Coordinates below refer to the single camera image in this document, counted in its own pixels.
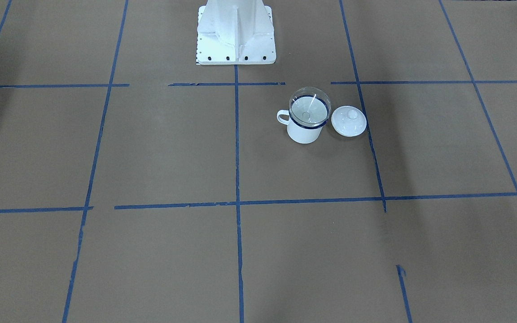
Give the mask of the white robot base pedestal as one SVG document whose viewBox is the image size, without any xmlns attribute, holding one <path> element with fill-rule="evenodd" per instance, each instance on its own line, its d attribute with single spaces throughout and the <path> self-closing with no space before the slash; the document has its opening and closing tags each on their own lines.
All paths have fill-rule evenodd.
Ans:
<svg viewBox="0 0 517 323">
<path fill-rule="evenodd" d="M 276 62 L 273 12 L 262 0 L 208 0 L 197 12 L 196 63 Z"/>
</svg>

